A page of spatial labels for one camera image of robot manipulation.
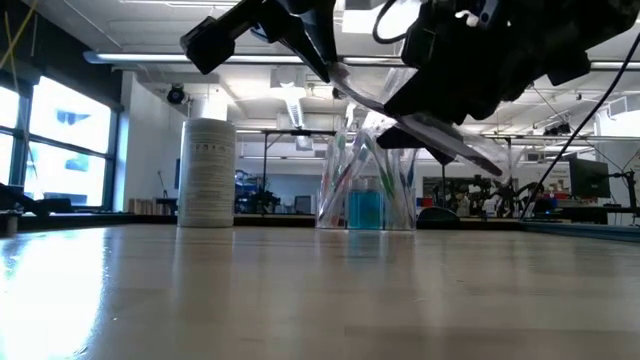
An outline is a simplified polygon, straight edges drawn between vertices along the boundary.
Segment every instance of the blue object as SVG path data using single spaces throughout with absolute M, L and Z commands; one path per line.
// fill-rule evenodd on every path
M 349 193 L 349 229 L 382 229 L 382 196 L 375 190 Z

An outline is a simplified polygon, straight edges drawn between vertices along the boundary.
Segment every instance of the white wall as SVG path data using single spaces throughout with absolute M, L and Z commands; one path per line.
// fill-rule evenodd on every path
M 124 73 L 122 104 L 114 210 L 127 210 L 130 198 L 162 197 L 158 171 L 169 197 L 177 197 L 175 164 L 186 117 L 142 86 L 131 72 Z

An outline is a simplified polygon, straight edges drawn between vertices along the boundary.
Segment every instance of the desk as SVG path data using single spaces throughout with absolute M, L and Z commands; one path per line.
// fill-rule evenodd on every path
M 129 225 L 0 249 L 0 358 L 640 358 L 636 244 Z
M 574 222 L 592 222 L 603 225 L 608 224 L 608 214 L 640 214 L 640 209 L 611 206 L 567 207 L 558 210 L 561 210 L 557 214 L 562 218 Z

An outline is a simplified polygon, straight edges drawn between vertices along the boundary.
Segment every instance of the fluorescent light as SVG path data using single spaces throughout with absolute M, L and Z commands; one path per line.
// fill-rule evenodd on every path
M 264 160 L 264 156 L 240 156 L 245 160 Z M 321 157 L 304 157 L 304 156 L 267 156 L 267 160 L 324 160 Z
M 342 61 L 352 66 L 406 67 L 397 56 L 345 56 Z
M 158 63 L 158 64 L 190 64 L 191 61 L 184 54 L 153 54 L 153 53 L 98 53 L 87 51 L 84 53 L 87 62 L 91 64 L 129 64 L 129 63 Z M 298 65 L 302 60 L 295 55 L 233 55 L 227 65 Z
M 593 61 L 591 70 L 620 70 L 622 61 Z M 640 62 L 632 61 L 627 65 L 627 70 L 640 70 Z
M 86 52 L 85 59 L 90 63 L 190 63 L 183 54 L 137 54 L 137 53 L 93 53 Z
M 378 24 L 378 32 L 383 38 L 390 38 L 407 31 L 407 28 L 418 18 L 420 1 L 401 1 L 388 9 L 385 17 Z M 369 10 L 352 10 L 347 8 L 342 14 L 342 32 L 355 34 L 371 34 L 376 17 L 383 5 Z
M 240 159 L 245 160 L 264 160 L 264 156 L 240 156 Z M 280 156 L 267 156 L 267 160 L 280 160 Z
M 190 64 L 191 61 L 179 53 L 98 53 L 87 51 L 85 59 L 91 64 Z M 397 56 L 344 56 L 342 61 L 351 66 L 374 67 L 405 67 L 400 57 Z M 264 55 L 264 54 L 240 54 L 231 56 L 227 65 L 299 65 L 302 60 L 295 55 Z M 622 67 L 621 61 L 594 61 L 592 70 L 616 71 Z M 627 66 L 628 70 L 640 70 L 640 62 L 632 61 Z
M 167 5 L 170 7 L 232 7 L 237 1 L 120 0 L 121 4 Z
M 304 64 L 295 55 L 233 55 L 226 62 L 236 64 Z
M 321 157 L 283 156 L 282 160 L 324 160 Z

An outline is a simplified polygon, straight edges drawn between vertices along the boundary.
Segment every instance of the camera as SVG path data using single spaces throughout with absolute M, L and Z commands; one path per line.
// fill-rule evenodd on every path
M 183 84 L 171 85 L 171 90 L 167 93 L 167 101 L 173 105 L 182 105 L 189 100 L 187 94 L 184 92 Z

